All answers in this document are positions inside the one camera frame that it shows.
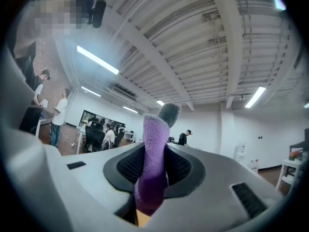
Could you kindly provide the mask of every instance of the floor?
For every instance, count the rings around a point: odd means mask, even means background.
[[[40,128],[39,139],[44,144],[49,144],[49,129],[50,125],[44,125]],[[77,144],[78,140],[78,131],[75,127],[69,125],[63,125],[60,129],[60,137],[58,141],[58,150],[63,156],[74,155],[76,154],[77,145],[71,146],[71,142],[75,142]],[[120,146],[124,146],[130,144],[126,139],[122,140]],[[259,175],[261,175],[264,179],[270,182],[273,186],[276,186],[277,181],[279,179],[281,166],[268,170],[260,170]],[[289,190],[288,184],[282,184],[280,191],[283,195],[286,195]],[[147,221],[150,219],[147,215],[137,211],[139,227],[142,227]]]

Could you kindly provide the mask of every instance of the fluorescent light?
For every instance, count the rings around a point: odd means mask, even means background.
[[[286,9],[284,3],[281,0],[275,0],[275,5],[276,5],[277,9],[280,9],[280,10]]]
[[[156,103],[160,104],[161,106],[165,104],[163,101],[156,101]]]
[[[127,110],[129,110],[129,111],[131,111],[131,112],[134,112],[134,113],[136,113],[136,114],[138,113],[138,112],[132,110],[131,108],[126,107],[126,106],[124,106],[124,109],[127,109]]]
[[[252,107],[252,105],[260,98],[260,96],[263,94],[263,92],[265,91],[266,88],[264,87],[259,87],[258,90],[256,91],[256,93],[253,95],[253,97],[251,98],[251,100],[248,102],[248,104],[246,105],[246,108],[250,108]]]
[[[85,87],[82,87],[82,89],[84,89],[84,90],[86,90],[86,91],[88,91],[88,92],[90,92],[90,93],[92,93],[94,95],[97,95],[97,96],[101,97],[99,94],[97,94],[97,93],[95,93],[95,92],[93,92],[93,91],[91,91],[91,90],[89,90],[89,89],[87,89]]]
[[[97,56],[93,55],[92,53],[81,48],[80,46],[77,46],[77,51],[85,55],[87,58],[90,58],[94,62],[98,63],[99,65],[103,66],[104,68],[108,69],[109,71],[113,72],[114,74],[118,74],[119,70],[117,70],[112,65],[108,64],[107,62],[103,61],[102,59],[98,58]]]

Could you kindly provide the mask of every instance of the office chair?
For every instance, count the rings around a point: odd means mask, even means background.
[[[94,130],[90,126],[86,126],[86,145],[84,147],[84,152],[100,151],[104,137],[105,133],[103,131]]]
[[[119,147],[119,144],[120,144],[121,140],[123,139],[124,135],[125,135],[125,130],[124,129],[120,129],[120,131],[119,131],[119,133],[118,133],[118,135],[117,135],[117,137],[115,139],[115,143],[113,145],[114,148],[118,148]]]
[[[173,144],[175,144],[175,143],[176,143],[176,142],[175,142],[175,138],[169,137],[168,143],[173,143]]]
[[[103,125],[95,121],[92,121],[91,128],[94,130],[103,131]]]

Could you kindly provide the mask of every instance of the jeans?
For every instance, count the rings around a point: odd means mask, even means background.
[[[54,125],[53,123],[51,123],[49,135],[50,135],[50,144],[52,146],[58,146],[58,139],[59,139],[59,135],[60,135],[60,126]]]

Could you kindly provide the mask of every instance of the shelf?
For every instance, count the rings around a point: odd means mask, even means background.
[[[288,184],[291,185],[291,184],[293,183],[293,181],[294,181],[294,177],[291,176],[291,175],[283,176],[283,177],[282,177],[282,180],[283,180],[284,182],[286,182],[286,183],[288,183]]]

